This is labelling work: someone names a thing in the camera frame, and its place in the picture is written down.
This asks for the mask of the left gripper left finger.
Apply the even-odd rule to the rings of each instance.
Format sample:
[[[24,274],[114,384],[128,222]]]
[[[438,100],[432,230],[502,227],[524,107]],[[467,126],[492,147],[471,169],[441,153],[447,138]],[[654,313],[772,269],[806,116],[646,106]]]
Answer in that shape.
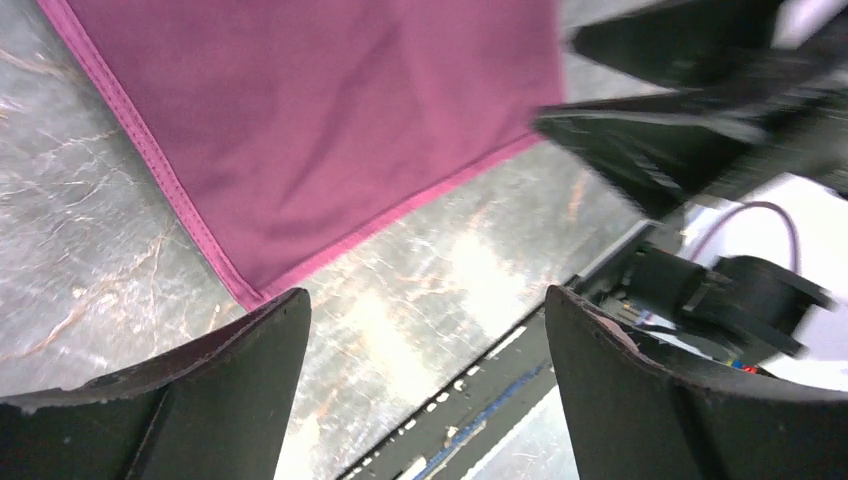
[[[5,479],[270,479],[311,325],[307,291],[74,390],[1,401]]]

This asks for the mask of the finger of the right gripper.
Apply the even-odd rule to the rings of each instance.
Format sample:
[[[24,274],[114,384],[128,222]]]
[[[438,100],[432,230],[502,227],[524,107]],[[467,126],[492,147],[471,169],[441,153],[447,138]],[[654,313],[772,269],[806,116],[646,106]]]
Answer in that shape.
[[[666,88],[717,83],[770,48],[779,1],[689,0],[653,5],[581,26],[573,50]]]
[[[695,92],[546,106],[533,127],[650,219],[702,193],[768,136],[736,103]]]

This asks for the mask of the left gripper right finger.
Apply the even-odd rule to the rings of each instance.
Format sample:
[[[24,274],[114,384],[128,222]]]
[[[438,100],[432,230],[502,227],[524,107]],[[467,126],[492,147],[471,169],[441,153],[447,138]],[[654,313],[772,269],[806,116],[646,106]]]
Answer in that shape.
[[[843,479],[847,396],[755,375],[615,323],[562,286],[549,350],[583,479]]]

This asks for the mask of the purple cloth napkin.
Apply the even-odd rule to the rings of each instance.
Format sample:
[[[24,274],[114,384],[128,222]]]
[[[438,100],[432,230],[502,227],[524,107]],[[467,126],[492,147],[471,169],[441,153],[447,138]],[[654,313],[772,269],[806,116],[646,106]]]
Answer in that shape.
[[[43,1],[247,310],[536,143],[555,1]]]

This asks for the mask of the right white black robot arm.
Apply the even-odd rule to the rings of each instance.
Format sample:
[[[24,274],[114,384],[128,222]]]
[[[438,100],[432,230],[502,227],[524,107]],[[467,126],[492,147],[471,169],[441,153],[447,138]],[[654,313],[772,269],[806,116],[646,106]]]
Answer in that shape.
[[[750,255],[700,266],[658,236],[689,206],[738,201],[783,174],[846,191],[846,3],[660,1],[584,25],[571,45],[661,92],[546,106],[534,120],[644,217],[568,289],[607,314],[661,317],[663,333],[721,360],[799,354],[794,330],[830,301],[801,276],[794,225],[785,267]]]

